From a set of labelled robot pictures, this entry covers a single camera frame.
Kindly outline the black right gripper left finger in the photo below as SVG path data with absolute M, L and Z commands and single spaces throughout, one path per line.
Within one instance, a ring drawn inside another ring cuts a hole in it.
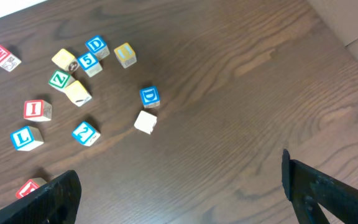
M 78 174 L 68 170 L 1 209 L 0 224 L 74 224 L 80 198 Z

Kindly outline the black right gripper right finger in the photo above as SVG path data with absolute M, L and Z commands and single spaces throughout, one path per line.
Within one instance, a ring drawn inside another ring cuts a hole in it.
M 291 159 L 286 149 L 282 185 L 300 223 L 328 223 L 323 207 L 343 223 L 358 223 L 358 190 Z

